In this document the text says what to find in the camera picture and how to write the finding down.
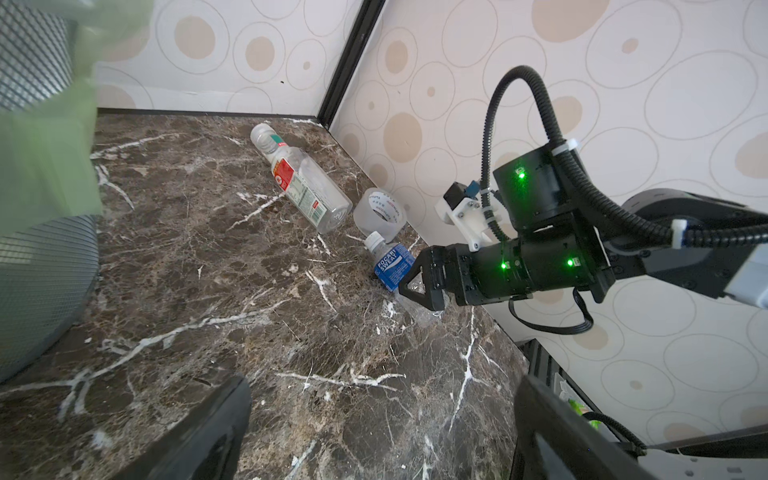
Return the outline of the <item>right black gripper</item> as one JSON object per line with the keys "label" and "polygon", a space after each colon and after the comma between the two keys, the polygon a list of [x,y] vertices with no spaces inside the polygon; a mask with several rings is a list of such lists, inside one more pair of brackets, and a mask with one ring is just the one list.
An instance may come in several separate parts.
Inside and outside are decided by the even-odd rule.
{"label": "right black gripper", "polygon": [[517,237],[475,252],[461,244],[425,248],[398,292],[430,311],[445,309],[445,289],[460,305],[565,288],[589,291],[602,302],[615,275],[597,229],[577,209],[550,151],[533,150],[493,175]]}

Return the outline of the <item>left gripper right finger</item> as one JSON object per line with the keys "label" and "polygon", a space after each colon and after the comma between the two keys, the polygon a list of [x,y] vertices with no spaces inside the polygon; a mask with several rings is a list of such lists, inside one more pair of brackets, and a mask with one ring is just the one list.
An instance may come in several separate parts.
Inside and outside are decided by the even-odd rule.
{"label": "left gripper right finger", "polygon": [[595,431],[545,383],[522,379],[514,400],[513,470],[524,479],[649,479],[615,444]]}

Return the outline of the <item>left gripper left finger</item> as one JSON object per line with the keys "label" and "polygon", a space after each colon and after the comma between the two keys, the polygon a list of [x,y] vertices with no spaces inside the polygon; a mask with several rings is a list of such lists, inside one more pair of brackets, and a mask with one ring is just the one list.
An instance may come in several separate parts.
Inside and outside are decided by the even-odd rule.
{"label": "left gripper left finger", "polygon": [[248,381],[234,375],[217,387],[116,479],[232,479],[252,408]]}

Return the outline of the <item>clear Pocari Sweat bottle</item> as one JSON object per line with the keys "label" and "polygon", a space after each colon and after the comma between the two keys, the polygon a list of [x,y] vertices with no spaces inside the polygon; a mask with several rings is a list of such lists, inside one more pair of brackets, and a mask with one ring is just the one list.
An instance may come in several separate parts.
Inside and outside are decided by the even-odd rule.
{"label": "clear Pocari Sweat bottle", "polygon": [[430,311],[399,293],[399,283],[415,262],[413,255],[399,243],[387,243],[377,231],[365,239],[365,246],[374,259],[374,274],[390,291],[395,300],[420,326],[428,326],[441,319],[442,311]]}

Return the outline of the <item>clear bottle green white label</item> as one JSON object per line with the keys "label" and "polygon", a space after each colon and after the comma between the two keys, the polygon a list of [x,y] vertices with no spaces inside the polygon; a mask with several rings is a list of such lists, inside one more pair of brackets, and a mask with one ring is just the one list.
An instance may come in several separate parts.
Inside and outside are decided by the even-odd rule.
{"label": "clear bottle green white label", "polygon": [[269,163],[277,186],[320,234],[344,223],[353,204],[311,156],[289,146],[266,123],[256,125],[250,138]]}

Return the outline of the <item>grey mesh waste bin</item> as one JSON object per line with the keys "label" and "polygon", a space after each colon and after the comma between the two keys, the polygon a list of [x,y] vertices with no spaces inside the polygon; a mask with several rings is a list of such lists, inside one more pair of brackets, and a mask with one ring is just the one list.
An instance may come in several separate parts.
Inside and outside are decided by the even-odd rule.
{"label": "grey mesh waste bin", "polygon": [[3,379],[25,369],[82,314],[97,276],[100,214],[1,233]]}

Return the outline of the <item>green plastic bin liner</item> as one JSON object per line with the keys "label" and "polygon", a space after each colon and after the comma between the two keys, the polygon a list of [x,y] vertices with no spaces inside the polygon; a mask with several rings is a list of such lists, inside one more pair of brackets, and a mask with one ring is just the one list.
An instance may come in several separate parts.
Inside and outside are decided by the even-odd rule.
{"label": "green plastic bin liner", "polygon": [[92,70],[146,26],[150,1],[1,4],[1,233],[102,211],[89,160]]}

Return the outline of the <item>green packet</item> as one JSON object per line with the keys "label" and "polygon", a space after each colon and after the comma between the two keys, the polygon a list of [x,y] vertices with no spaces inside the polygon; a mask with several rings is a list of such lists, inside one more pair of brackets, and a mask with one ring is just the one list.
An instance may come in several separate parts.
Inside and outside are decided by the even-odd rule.
{"label": "green packet", "polygon": [[[569,398],[567,400],[567,403],[569,404],[570,408],[579,416],[583,416],[584,414],[590,414],[592,412],[592,410],[587,405],[581,403],[576,399]],[[595,430],[598,430],[601,424],[601,422],[598,420],[589,420],[588,423]]]}

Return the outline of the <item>clear adhesive tape roll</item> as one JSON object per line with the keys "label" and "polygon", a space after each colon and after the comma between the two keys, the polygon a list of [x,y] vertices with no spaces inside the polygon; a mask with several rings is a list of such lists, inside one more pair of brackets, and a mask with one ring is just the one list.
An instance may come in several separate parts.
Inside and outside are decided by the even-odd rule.
{"label": "clear adhesive tape roll", "polygon": [[403,229],[407,215],[405,208],[387,191],[367,189],[353,211],[353,220],[365,236],[378,232],[392,242]]}

